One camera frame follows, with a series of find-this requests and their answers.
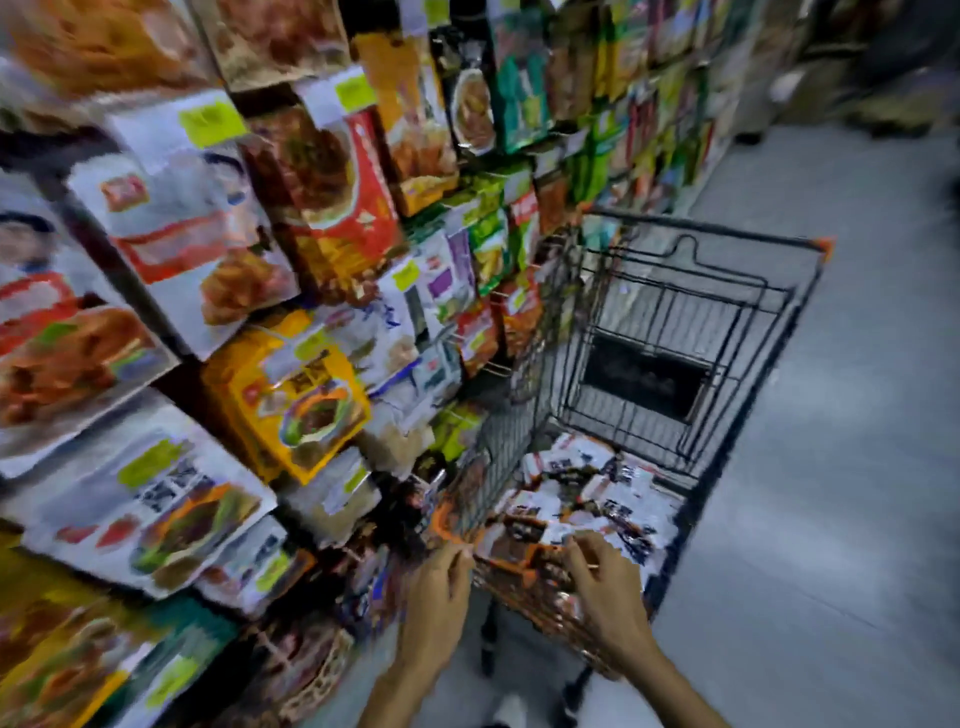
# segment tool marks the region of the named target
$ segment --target hand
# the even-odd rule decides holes
[[[472,571],[469,548],[447,544],[414,574],[396,662],[426,685],[440,676],[464,632]]]
[[[643,605],[639,567],[596,531],[578,531],[565,545],[566,567],[600,643],[621,663],[659,655]]]

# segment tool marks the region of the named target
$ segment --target white shoe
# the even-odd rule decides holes
[[[505,726],[506,728],[527,728],[527,704],[522,697],[511,692],[503,700],[493,714],[490,726]]]

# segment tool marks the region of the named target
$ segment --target gray floor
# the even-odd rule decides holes
[[[838,240],[655,622],[738,728],[957,724],[958,161],[951,136],[774,129],[734,149],[695,208]],[[511,620],[484,680],[473,607],[418,726],[475,726],[506,690],[547,725],[576,660]],[[656,724],[629,687],[591,681],[584,728]]]

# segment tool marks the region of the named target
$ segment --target forearm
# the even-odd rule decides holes
[[[663,728],[729,728],[655,643],[624,655],[621,667],[624,677],[650,703]]]
[[[422,670],[394,662],[373,686],[357,728],[407,728],[433,683]]]

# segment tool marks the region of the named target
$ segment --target shopping cart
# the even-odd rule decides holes
[[[587,215],[618,228],[613,243],[594,251],[578,239],[582,228],[564,233],[563,254],[543,286],[540,330],[491,388],[485,404],[492,413],[431,531],[471,542],[505,489],[522,482],[516,471],[525,452],[549,449],[563,431],[602,440],[654,465],[655,482],[683,498],[679,535],[645,589],[652,618],[832,242],[608,207]],[[591,673],[615,675],[602,647],[567,595],[544,581],[525,583],[482,562],[474,573],[492,595],[484,673],[494,668],[502,604],[585,658],[558,713],[560,724],[575,724]]]

